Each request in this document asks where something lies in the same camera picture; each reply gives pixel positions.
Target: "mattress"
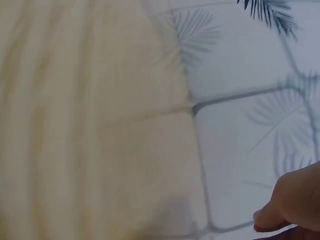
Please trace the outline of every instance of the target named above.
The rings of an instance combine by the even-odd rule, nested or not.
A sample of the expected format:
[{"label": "mattress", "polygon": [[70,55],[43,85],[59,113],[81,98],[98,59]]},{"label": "mattress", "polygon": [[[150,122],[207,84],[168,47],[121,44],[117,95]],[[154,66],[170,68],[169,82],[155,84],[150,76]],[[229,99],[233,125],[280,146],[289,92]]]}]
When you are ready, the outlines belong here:
[{"label": "mattress", "polygon": [[270,236],[254,233],[252,214],[280,176],[319,160],[320,1],[169,3],[149,12],[178,37],[162,61],[184,66],[207,212],[204,228],[175,237]]},{"label": "mattress", "polygon": [[319,159],[318,0],[0,5],[1,239],[267,237]]}]

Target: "palm leaf print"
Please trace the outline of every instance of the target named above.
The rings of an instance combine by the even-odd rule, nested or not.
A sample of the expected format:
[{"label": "palm leaf print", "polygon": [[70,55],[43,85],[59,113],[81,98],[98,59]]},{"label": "palm leaf print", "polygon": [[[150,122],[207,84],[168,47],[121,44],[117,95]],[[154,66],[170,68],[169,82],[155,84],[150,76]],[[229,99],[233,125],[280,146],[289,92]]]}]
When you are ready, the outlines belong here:
[{"label": "palm leaf print", "polygon": [[279,132],[276,131],[273,142],[273,166],[277,178],[317,162],[314,158],[305,157],[295,151],[284,152],[284,156],[280,157],[280,138]]},{"label": "palm leaf print", "polygon": [[201,62],[199,53],[210,53],[216,43],[219,31],[213,25],[215,17],[204,10],[174,11],[173,22],[180,41],[182,60],[188,67],[196,67]]},{"label": "palm leaf print", "polygon": [[297,151],[301,146],[309,150],[314,147],[313,130],[306,105],[295,89],[282,89],[258,97],[247,116],[255,124],[269,127],[269,131],[252,149],[275,130],[279,131],[279,141],[288,153]]},{"label": "palm leaf print", "polygon": [[291,7],[285,0],[244,0],[246,10],[251,2],[251,16],[265,21],[268,27],[275,24],[278,33],[296,38],[295,30],[298,28],[294,18],[288,14]]}]

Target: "cream fabric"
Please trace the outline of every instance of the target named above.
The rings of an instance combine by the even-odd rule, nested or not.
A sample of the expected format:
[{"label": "cream fabric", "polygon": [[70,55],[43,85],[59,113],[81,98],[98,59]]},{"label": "cream fabric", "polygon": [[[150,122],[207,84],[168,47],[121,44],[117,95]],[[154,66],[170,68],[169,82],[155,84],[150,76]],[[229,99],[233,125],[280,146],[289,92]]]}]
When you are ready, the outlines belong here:
[{"label": "cream fabric", "polygon": [[155,61],[178,40],[155,25],[139,0],[0,0],[3,239],[135,240],[172,199],[206,225],[182,66]]}]

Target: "palm leaf pattern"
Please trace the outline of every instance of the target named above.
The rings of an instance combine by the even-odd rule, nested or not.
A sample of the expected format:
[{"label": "palm leaf pattern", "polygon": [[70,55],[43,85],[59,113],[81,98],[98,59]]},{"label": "palm leaf pattern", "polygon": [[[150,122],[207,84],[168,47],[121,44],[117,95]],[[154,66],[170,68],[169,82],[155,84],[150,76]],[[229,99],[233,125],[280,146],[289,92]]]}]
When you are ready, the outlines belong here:
[{"label": "palm leaf pattern", "polygon": [[275,130],[280,131],[280,140],[288,152],[299,149],[300,145],[310,150],[313,147],[310,118],[304,99],[295,89],[282,89],[258,97],[247,116],[255,124],[270,127],[254,147]]},{"label": "palm leaf pattern", "polygon": [[283,159],[280,159],[280,138],[279,132],[276,131],[273,142],[273,165],[274,173],[277,178],[280,178],[286,173],[293,172],[316,163],[314,158],[305,157],[295,151],[291,153],[285,152]]},{"label": "palm leaf pattern", "polygon": [[213,25],[215,17],[203,8],[173,11],[173,22],[180,41],[180,50],[186,68],[201,62],[199,53],[210,53],[216,43],[219,26]]},{"label": "palm leaf pattern", "polygon": [[285,0],[244,0],[244,9],[246,10],[251,2],[251,16],[260,21],[265,21],[268,27],[275,24],[278,33],[284,33],[286,36],[296,38],[295,30],[298,26],[292,16],[288,14],[291,7]]},{"label": "palm leaf pattern", "polygon": [[[284,83],[279,83],[277,91],[258,97],[252,111],[247,113],[254,123],[270,127],[254,147],[275,132],[273,160],[277,177],[319,160],[319,102],[320,76],[302,74],[298,78],[288,77]],[[302,148],[307,153],[313,149],[315,157],[304,156]]]}]

